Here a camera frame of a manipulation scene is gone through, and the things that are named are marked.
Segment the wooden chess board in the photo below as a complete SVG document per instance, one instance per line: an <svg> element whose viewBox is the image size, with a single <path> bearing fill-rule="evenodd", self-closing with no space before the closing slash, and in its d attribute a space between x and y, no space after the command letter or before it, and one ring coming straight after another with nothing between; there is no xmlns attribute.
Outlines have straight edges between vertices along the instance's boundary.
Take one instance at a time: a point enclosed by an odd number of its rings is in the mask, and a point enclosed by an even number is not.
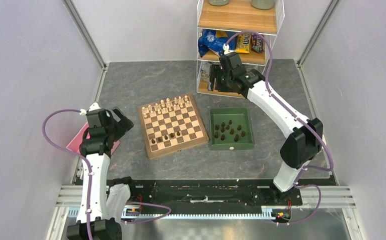
<svg viewBox="0 0 386 240"><path fill-rule="evenodd" d="M192 93L163 98L138 108L141 131L149 159L206 144L206 132Z"/></svg>

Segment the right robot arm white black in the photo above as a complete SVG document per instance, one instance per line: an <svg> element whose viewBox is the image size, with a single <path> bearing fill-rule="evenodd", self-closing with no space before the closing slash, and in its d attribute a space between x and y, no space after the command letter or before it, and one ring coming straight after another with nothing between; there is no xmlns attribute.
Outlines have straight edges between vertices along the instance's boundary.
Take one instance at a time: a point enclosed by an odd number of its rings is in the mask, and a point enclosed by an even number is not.
<svg viewBox="0 0 386 240"><path fill-rule="evenodd" d="M273 179L269 198L277 205L289 199L309 163L322 150L323 124L309 119L285 101L269 83L269 76L256 69L247 70L239 54L230 51L219 57L220 82L258 106L278 126L285 137L280 149L281 167Z"/></svg>

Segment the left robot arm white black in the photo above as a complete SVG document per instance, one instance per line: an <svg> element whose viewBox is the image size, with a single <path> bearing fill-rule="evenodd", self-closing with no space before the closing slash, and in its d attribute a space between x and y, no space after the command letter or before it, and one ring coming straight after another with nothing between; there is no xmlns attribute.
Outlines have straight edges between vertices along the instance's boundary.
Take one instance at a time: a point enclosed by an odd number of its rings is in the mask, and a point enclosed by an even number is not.
<svg viewBox="0 0 386 240"><path fill-rule="evenodd" d="M114 143L134 126L119 108L111 110L93 103L81 112L87 118L79 146L83 157L83 185L76 223L67 228L69 240L120 240L119 219L125 204L137 200L138 191L130 186L132 179L124 177L107 184L107 173Z"/></svg>

